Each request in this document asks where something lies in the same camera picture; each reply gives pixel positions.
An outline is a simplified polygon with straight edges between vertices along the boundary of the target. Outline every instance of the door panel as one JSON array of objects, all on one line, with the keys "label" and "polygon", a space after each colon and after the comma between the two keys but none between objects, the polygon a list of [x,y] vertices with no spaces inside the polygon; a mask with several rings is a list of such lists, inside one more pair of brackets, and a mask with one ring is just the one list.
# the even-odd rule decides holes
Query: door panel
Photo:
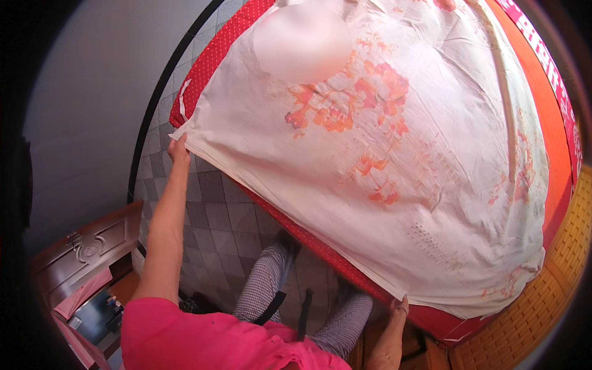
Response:
[{"label": "door panel", "polygon": [[80,228],[32,259],[31,273],[50,308],[137,247],[142,205],[141,200],[128,204]]}]

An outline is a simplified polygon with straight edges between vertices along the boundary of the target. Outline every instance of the floor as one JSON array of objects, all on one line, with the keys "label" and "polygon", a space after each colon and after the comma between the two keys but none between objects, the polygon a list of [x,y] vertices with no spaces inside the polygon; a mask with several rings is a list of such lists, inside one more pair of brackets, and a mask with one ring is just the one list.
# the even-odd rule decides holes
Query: floor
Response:
[{"label": "floor", "polygon": [[[204,31],[189,44],[161,96],[144,142],[134,193],[136,200],[145,201],[140,230],[143,245],[172,166],[166,149],[168,134],[174,130],[168,123],[173,100],[195,59],[242,5],[243,0],[226,0],[220,5],[202,27]],[[281,226],[224,173],[193,154],[191,157],[180,288],[189,295],[201,291],[230,313],[255,260]],[[315,292],[307,326],[311,333],[323,325],[337,281],[323,261],[303,248],[282,289],[287,297],[279,310],[282,321],[291,327],[296,328],[307,287]]]}]

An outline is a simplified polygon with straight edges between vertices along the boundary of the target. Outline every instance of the hand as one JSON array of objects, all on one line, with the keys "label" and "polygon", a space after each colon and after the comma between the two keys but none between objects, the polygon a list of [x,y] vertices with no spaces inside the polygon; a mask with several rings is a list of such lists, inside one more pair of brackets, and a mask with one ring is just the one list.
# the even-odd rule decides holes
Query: hand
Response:
[{"label": "hand", "polygon": [[391,316],[401,314],[403,317],[407,318],[407,314],[409,313],[409,301],[407,301],[407,294],[403,296],[403,301],[400,303],[397,300],[392,300],[390,312]]},{"label": "hand", "polygon": [[189,151],[185,148],[185,141],[187,140],[187,133],[184,133],[183,136],[176,141],[172,139],[169,144],[169,148],[166,150],[169,153],[169,157],[173,160],[173,163],[186,162],[189,164],[191,162],[191,157],[189,156]]}]

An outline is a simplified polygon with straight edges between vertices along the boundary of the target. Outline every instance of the black strap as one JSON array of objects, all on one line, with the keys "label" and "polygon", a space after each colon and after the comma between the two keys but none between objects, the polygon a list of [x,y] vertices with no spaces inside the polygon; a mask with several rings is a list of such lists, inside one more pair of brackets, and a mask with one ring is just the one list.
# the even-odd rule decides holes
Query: black strap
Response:
[{"label": "black strap", "polygon": [[265,324],[275,314],[282,302],[284,302],[284,298],[286,298],[286,293],[278,291],[275,294],[275,297],[271,301],[269,306],[267,306],[267,308],[261,314],[261,316],[259,316],[255,321],[253,321],[253,324]]},{"label": "black strap", "polygon": [[300,318],[298,319],[297,340],[299,342],[303,342],[304,336],[306,335],[306,320],[308,318],[310,305],[313,303],[313,293],[314,291],[311,288],[306,288],[306,298],[304,299],[304,302],[302,302],[302,311],[300,311]]}]

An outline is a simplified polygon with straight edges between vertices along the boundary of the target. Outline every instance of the checkered pants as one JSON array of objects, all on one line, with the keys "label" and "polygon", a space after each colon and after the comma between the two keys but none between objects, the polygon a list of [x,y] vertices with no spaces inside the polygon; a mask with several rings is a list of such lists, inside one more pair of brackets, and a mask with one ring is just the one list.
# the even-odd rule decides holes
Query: checkered pants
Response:
[{"label": "checkered pants", "polygon": [[[293,264],[293,255],[281,244],[274,243],[266,248],[251,270],[233,315],[241,321],[255,321],[283,286]],[[371,309],[372,297],[353,291],[335,315],[309,339],[320,349],[346,359],[356,345]],[[281,323],[279,312],[276,311],[270,320]]]}]

